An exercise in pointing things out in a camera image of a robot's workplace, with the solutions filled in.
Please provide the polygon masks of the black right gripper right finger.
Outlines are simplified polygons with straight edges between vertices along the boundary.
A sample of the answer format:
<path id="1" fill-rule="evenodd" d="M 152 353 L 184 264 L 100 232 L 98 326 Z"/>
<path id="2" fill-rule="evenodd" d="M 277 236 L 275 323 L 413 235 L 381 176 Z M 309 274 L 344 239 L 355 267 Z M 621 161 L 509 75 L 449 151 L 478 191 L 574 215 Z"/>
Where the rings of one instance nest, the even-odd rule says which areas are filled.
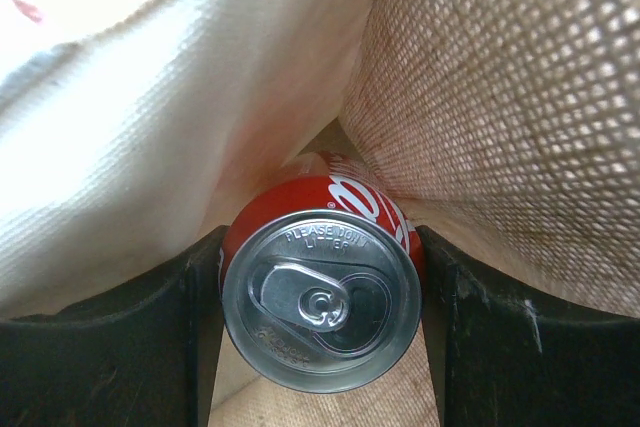
<path id="1" fill-rule="evenodd" d="M 638 319 L 546 294 L 426 226 L 418 234 L 441 425 L 638 425 Z"/>

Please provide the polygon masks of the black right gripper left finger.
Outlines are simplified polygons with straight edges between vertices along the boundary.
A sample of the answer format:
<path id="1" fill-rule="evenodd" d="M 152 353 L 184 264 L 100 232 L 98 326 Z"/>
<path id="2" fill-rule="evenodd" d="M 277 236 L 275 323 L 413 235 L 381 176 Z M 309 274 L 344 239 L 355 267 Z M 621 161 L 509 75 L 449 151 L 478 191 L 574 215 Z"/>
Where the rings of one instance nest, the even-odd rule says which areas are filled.
<path id="1" fill-rule="evenodd" d="M 55 315 L 2 321 L 2 425 L 207 425 L 226 231 Z"/>

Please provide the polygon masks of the red cola can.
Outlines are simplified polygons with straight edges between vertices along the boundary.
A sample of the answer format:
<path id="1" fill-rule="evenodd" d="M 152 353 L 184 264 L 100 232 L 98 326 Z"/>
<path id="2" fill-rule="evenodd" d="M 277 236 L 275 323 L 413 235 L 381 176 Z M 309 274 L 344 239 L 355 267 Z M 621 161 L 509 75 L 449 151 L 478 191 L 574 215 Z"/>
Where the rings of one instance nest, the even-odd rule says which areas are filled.
<path id="1" fill-rule="evenodd" d="M 240 355 L 284 387 L 328 394 L 376 380 L 405 354 L 424 276 L 419 235 L 373 173 L 315 152 L 239 212 L 219 280 Z"/>

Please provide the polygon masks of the brown canvas tote bag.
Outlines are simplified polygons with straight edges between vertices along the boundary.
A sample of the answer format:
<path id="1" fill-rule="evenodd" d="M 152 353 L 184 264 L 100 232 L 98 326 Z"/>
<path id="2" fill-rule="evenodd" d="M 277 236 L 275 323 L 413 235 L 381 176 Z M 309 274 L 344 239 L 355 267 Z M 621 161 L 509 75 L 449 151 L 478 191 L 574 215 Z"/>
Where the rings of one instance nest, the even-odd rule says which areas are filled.
<path id="1" fill-rule="evenodd" d="M 324 149 L 417 233 L 639 321 L 639 0 L 1 0 L 1 323 L 228 231 Z M 443 426 L 423 327 L 320 395 L 223 330 L 205 426 Z"/>

